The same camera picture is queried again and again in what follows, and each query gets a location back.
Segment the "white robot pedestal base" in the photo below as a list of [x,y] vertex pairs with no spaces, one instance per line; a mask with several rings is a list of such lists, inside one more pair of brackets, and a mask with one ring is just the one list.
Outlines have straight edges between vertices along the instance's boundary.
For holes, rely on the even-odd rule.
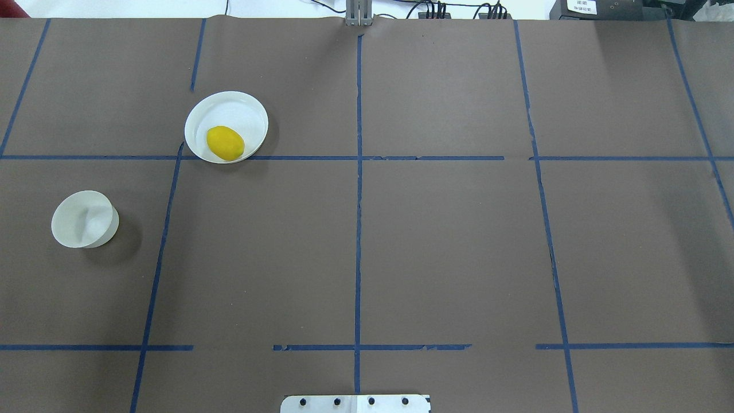
[[431,412],[428,395],[291,395],[280,412]]

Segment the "white plate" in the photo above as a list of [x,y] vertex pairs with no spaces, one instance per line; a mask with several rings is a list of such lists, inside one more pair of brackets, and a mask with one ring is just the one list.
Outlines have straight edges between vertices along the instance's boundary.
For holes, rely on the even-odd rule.
[[264,144],[270,126],[265,106],[246,92],[216,92],[187,115],[184,138],[190,151],[217,164],[241,162]]

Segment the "aluminium frame post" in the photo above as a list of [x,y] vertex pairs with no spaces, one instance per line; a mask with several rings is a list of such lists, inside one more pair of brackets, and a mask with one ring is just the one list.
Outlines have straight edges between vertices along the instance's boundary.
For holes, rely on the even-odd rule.
[[346,26],[372,26],[374,13],[372,0],[347,0],[345,2]]

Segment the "brown paper table cover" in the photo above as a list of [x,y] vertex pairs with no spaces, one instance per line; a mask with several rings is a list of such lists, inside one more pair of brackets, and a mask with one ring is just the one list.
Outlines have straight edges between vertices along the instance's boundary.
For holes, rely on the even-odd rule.
[[731,76],[726,23],[3,19],[2,411],[731,412]]

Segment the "black power strip box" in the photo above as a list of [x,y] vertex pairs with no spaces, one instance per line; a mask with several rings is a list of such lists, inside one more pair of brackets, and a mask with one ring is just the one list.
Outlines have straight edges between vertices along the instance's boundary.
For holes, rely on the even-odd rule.
[[653,1],[556,1],[548,19],[587,21],[658,21],[667,13]]

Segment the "yellow lemon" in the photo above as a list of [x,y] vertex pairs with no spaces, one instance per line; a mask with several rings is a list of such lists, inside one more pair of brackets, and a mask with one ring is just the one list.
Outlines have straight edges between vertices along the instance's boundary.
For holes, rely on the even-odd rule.
[[210,128],[205,139],[209,150],[223,161],[232,162],[244,154],[243,138],[228,126]]

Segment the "white bowl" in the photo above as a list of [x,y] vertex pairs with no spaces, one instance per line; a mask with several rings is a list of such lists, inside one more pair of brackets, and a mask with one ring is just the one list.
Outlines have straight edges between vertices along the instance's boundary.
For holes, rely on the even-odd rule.
[[120,215],[100,192],[84,190],[58,204],[52,215],[52,236],[68,248],[97,248],[112,240]]

